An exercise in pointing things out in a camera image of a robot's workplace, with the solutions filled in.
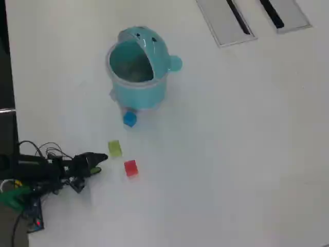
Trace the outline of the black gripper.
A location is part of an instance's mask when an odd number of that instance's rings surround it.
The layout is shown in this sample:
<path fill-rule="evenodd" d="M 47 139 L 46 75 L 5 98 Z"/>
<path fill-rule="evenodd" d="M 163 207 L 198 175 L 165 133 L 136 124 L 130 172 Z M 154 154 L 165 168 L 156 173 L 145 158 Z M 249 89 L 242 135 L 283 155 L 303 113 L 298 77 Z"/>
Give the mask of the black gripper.
<path fill-rule="evenodd" d="M 76 155 L 71 160 L 61 160 L 61 178 L 88 178 L 96 175 L 102 171 L 97 166 L 107 159 L 107 154 L 87 152 Z"/>

